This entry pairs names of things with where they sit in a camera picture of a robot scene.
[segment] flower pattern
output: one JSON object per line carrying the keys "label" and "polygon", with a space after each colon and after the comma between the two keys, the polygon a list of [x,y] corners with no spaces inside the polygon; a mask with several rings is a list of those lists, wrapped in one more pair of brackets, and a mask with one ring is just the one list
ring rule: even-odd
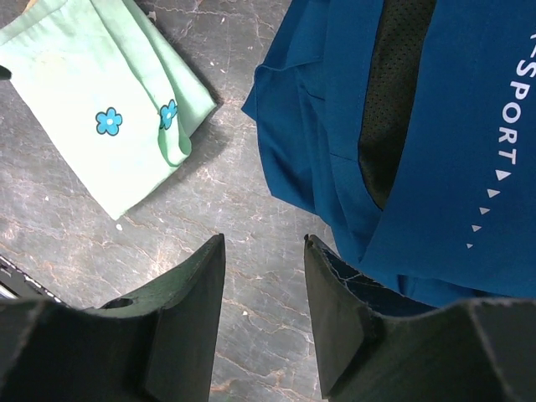
{"label": "flower pattern", "polygon": [[109,107],[106,113],[101,111],[95,116],[97,120],[97,132],[101,135],[108,134],[112,137],[119,132],[119,126],[123,123],[123,117],[116,112],[115,107]]}
{"label": "flower pattern", "polygon": [[173,118],[177,115],[177,104],[171,99],[167,105],[160,108],[160,128],[166,130],[171,127]]}

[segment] marble surface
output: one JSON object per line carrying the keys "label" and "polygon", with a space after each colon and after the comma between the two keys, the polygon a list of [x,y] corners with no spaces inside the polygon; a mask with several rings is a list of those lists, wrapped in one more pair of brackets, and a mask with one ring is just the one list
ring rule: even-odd
{"label": "marble surface", "polygon": [[[26,2],[3,0],[0,26]],[[0,254],[72,306],[89,307],[143,285],[224,233],[227,276],[210,400],[320,400],[302,249],[304,234],[328,243],[331,234],[320,219],[270,196],[255,124],[240,112],[288,0],[139,4],[220,108],[194,134],[184,166],[115,222],[13,87],[0,82]]]}

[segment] light green fabric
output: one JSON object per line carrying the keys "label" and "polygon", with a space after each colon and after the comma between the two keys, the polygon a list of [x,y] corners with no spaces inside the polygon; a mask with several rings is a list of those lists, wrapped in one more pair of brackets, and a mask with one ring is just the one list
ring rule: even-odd
{"label": "light green fabric", "polygon": [[132,0],[39,0],[0,31],[0,64],[113,219],[188,157],[215,107]]}

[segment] blue fabric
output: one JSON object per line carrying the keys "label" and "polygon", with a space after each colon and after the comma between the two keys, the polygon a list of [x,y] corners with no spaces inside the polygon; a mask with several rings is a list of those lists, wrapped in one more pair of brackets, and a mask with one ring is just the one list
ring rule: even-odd
{"label": "blue fabric", "polygon": [[417,301],[536,297],[536,4],[437,1],[384,211],[358,165],[382,7],[292,2],[244,106],[272,194],[318,214],[344,260]]}

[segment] black mesh panel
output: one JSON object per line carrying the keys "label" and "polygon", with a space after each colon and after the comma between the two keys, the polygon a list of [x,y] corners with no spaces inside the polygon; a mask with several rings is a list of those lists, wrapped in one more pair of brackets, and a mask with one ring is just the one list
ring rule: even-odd
{"label": "black mesh panel", "polygon": [[436,0],[384,1],[358,144],[363,180],[381,209],[404,149],[420,53],[435,5]]}

